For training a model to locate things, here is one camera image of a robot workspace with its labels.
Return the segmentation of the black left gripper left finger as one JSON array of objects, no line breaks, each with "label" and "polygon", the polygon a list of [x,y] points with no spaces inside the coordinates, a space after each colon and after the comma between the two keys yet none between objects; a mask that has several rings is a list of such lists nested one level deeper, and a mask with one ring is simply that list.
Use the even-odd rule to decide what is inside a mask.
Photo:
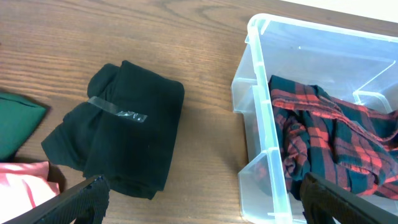
[{"label": "black left gripper left finger", "polygon": [[95,175],[6,224],[101,224],[109,191],[106,178]]}]

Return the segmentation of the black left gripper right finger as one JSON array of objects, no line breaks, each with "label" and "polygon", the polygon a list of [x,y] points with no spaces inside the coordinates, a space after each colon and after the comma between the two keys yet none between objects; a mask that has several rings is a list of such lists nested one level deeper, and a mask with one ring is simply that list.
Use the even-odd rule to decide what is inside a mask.
[{"label": "black left gripper right finger", "polygon": [[300,187],[304,216],[309,224],[397,224],[397,216],[312,172]]}]

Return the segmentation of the red black plaid shirt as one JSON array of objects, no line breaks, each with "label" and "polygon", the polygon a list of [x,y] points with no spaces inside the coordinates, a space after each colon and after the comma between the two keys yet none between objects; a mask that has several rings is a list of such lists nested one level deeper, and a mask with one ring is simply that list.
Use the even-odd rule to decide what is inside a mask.
[{"label": "red black plaid shirt", "polygon": [[397,112],[330,96],[318,85],[271,76],[269,91],[288,192],[313,172],[356,195],[397,199]]}]

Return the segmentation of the black garment with tape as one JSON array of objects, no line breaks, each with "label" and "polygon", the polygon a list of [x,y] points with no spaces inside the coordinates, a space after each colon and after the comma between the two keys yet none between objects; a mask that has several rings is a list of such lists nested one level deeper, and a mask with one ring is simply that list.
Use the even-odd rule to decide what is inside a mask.
[{"label": "black garment with tape", "polygon": [[104,175],[111,189],[152,199],[164,189],[185,90],[131,62],[104,65],[88,100],[65,115],[43,141],[53,164],[84,177]]}]

